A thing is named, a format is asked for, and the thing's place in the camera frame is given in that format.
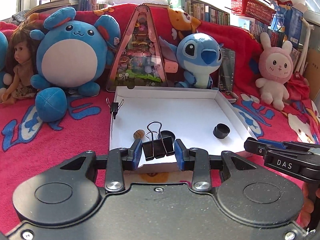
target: red plastic basket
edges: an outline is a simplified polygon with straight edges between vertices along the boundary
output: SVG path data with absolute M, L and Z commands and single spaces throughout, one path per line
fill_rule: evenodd
M 247 16 L 258 21 L 271 25 L 275 10 L 257 0 L 231 0 L 231 9 L 233 14 Z

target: blue plush toy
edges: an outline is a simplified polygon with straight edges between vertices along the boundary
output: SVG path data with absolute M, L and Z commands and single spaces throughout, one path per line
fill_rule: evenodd
M 62 8 L 44 21 L 49 32 L 33 30 L 30 37 L 41 40 L 37 50 L 38 73 L 31 85 L 41 90 L 36 96 L 36 109 L 41 120 L 61 119 L 67 110 L 63 90 L 76 90 L 82 96 L 95 96 L 100 86 L 95 83 L 105 65 L 111 65 L 115 38 L 120 37 L 117 21 L 101 16 L 93 25 L 75 21 L 72 7 Z
M 1 96 L 4 92 L 6 92 L 6 87 L 11 85 L 12 83 L 12 76 L 3 71 L 4 62 L 5 62 L 5 55 L 8 50 L 8 41 L 6 36 L 2 32 L 0 32 L 0 102 Z
M 178 47 L 159 37 L 164 58 L 176 61 L 184 72 L 184 82 L 176 87 L 210 89 L 212 78 L 222 62 L 221 47 L 214 38 L 204 33 L 194 33 L 180 41 Z

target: human hand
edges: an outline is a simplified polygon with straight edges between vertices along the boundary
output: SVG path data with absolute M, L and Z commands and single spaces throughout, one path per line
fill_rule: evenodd
M 308 183 L 304 182 L 302 185 L 302 193 L 304 197 L 304 204 L 300 213 L 300 224 L 303 228 L 305 228 L 309 223 L 311 219 L 311 213 L 314 209 L 313 202 L 308 198 L 309 196 L 309 187 Z M 320 189 L 316 191 L 316 196 L 320 198 Z
M 8 94 L 7 92 L 4 92 L 4 93 L 2 94 L 2 96 L 1 96 L 1 99 L 2 99 L 2 101 L 4 102 L 4 101 L 6 101 L 6 100 L 8 99 L 8 97 L 9 97 L 9 94 Z

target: bolt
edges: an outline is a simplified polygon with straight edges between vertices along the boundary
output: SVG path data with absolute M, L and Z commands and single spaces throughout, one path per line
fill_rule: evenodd
M 33 234 L 31 232 L 29 232 L 29 231 L 24 231 L 22 233 L 22 237 L 25 240 L 32 240 L 33 239 Z
M 164 188 L 163 187 L 156 187 L 155 192 L 163 192 Z
M 209 188 L 210 184 L 205 181 L 199 181 L 199 182 L 196 182 L 195 184 L 193 184 L 193 186 L 198 190 L 205 190 L 205 189 Z
M 285 240 L 294 240 L 296 237 L 296 234 L 294 232 L 288 232 L 285 234 L 284 239 Z
M 120 189 L 122 184 L 119 181 L 113 181 L 107 184 L 107 188 L 111 190 Z

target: white tray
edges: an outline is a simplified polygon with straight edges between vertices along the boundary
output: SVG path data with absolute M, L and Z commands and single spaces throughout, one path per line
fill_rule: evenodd
M 251 154 L 244 151 L 244 142 L 248 137 L 255 138 L 250 128 L 242 122 L 233 106 L 218 90 L 183 89 L 162 87 L 117 87 L 115 102 L 120 107 L 116 119 L 111 119 L 110 150 L 130 148 L 134 142 L 133 134 L 152 121 L 162 123 L 162 130 L 172 131 L 176 139 L 181 139 L 187 148 L 205 149 L 210 155 L 220 155 L 229 150 L 241 156 Z M 218 123 L 230 128 L 229 135 L 220 140 L 213 135 Z M 158 124 L 152 124 L 151 130 L 158 130 Z M 137 172 L 177 171 L 174 155 L 146 161 L 142 153 Z

